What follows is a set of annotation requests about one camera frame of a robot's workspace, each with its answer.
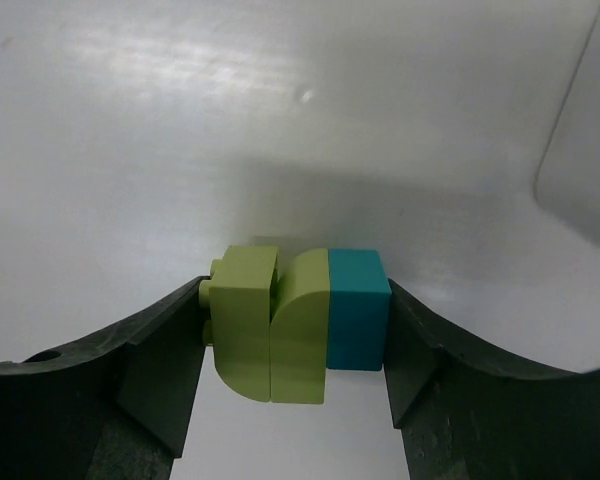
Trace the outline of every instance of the blue lego brick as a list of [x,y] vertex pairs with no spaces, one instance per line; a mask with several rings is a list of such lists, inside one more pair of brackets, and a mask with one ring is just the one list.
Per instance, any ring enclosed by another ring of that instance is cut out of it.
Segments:
[[375,250],[329,250],[327,368],[380,370],[391,288]]

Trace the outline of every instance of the toy block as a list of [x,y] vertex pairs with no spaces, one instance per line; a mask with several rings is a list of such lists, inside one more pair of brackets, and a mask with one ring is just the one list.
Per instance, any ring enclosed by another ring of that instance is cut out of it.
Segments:
[[218,375],[236,393],[261,402],[271,398],[269,327],[277,259],[277,247],[229,247],[222,260],[212,262],[211,279],[199,289],[200,306],[210,309],[207,339],[212,335]]
[[270,340],[273,402],[324,402],[328,324],[328,253],[311,250],[278,282]]
[[391,287],[375,250],[329,250],[327,367],[380,370]]

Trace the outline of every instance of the building block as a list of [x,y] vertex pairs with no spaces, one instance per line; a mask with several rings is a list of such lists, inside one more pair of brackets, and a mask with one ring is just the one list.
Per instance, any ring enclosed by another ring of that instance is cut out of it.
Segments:
[[328,325],[328,252],[311,250],[278,282],[270,340],[273,402],[324,402]]
[[327,367],[380,370],[391,288],[375,250],[329,250]]
[[207,340],[212,336],[218,375],[236,393],[261,402],[271,398],[269,327],[277,259],[277,247],[229,247],[222,260],[212,262],[211,279],[199,289],[200,306],[210,309]]

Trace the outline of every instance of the lego brick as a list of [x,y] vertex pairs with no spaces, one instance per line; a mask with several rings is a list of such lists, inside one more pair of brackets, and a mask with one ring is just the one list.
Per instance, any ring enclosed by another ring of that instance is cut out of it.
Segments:
[[270,343],[273,402],[324,402],[328,323],[328,253],[311,250],[278,282]]
[[391,288],[375,250],[329,250],[327,367],[380,370]]
[[210,308],[213,355],[220,378],[236,393],[268,402],[271,296],[277,282],[277,247],[232,246],[214,260],[200,286]]

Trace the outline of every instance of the curved green brick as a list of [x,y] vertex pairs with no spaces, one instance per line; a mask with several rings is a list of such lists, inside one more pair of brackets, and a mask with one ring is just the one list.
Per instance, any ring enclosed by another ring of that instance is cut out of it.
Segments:
[[[278,282],[270,330],[273,402],[324,402],[329,288],[327,249],[297,256]],[[215,341],[215,324],[213,333]]]
[[277,281],[277,247],[229,247],[214,260],[211,280],[200,285],[200,305],[210,308],[213,355],[220,378],[236,393],[271,398],[269,327]]

